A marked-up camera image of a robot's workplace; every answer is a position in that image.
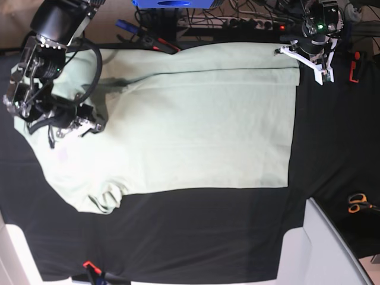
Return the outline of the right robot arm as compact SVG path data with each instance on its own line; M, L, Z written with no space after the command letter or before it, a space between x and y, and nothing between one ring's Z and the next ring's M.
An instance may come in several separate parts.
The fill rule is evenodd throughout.
M99 83L103 60L99 47L85 37L84 30L103 4L104 1L43 1L3 96L7 111L26 123L29 134L47 128L51 148L56 138L98 134L105 128L105 119L85 103ZM96 71L86 91L71 100L54 95L52 90L54 80L70 63L66 54L72 43L94 52Z

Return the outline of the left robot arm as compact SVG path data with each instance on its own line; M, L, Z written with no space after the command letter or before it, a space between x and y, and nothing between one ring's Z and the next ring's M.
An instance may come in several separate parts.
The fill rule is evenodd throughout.
M315 81L323 85L334 82L331 66L344 23L337 1L300 2L303 22L294 34L280 37L288 45L274 50L311 68Z

